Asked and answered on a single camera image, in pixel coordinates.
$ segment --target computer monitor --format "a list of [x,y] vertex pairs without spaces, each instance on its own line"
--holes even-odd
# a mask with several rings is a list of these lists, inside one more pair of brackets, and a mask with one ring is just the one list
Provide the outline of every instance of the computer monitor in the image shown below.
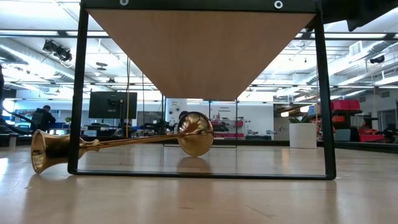
[[[91,92],[89,118],[127,118],[127,94],[110,91]],[[129,93],[129,119],[137,118],[137,93]]]

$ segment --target wooden floor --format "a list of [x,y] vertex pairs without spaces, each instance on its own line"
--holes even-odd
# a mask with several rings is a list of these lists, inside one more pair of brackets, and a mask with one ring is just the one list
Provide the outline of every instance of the wooden floor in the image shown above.
[[[334,181],[34,175],[29,149],[0,151],[0,223],[397,223],[398,155],[336,150]],[[156,144],[85,155],[81,169],[323,174],[322,149],[214,148],[201,158]]]

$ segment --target screw hole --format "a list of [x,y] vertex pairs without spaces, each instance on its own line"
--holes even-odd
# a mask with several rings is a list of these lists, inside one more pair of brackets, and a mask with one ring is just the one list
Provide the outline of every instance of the screw hole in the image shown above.
[[282,1],[276,1],[275,4],[274,4],[274,7],[276,9],[282,9],[283,6],[284,6],[284,3]]
[[120,0],[120,5],[127,6],[129,4],[129,0]]

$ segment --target white planter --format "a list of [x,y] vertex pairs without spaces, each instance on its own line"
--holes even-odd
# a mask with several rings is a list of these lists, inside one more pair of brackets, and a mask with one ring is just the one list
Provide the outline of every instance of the white planter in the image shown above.
[[317,126],[311,123],[289,124],[290,147],[317,148]]

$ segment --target black metal frame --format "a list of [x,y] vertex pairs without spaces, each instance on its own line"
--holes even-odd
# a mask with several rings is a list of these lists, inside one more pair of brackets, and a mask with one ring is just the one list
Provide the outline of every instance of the black metal frame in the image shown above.
[[[72,103],[72,123],[70,136],[70,153],[68,155],[68,172],[76,175],[122,175],[136,177],[188,177],[218,179],[289,179],[289,180],[333,180],[336,177],[335,147],[331,125],[330,90],[328,79],[328,62],[326,57],[325,33],[323,30],[321,0],[283,0],[284,8],[276,9],[274,0],[134,0],[128,6],[120,5],[115,0],[82,0],[78,25],[78,40],[75,65],[74,96]],[[315,14],[315,43],[320,82],[320,98],[323,118],[323,142],[325,150],[325,175],[257,175],[257,174],[216,174],[186,172],[130,172],[112,170],[79,170],[78,156],[80,143],[81,108],[83,101],[83,84],[88,32],[87,9],[126,9],[126,10],[189,10],[189,11],[251,11],[277,13],[311,13]]]

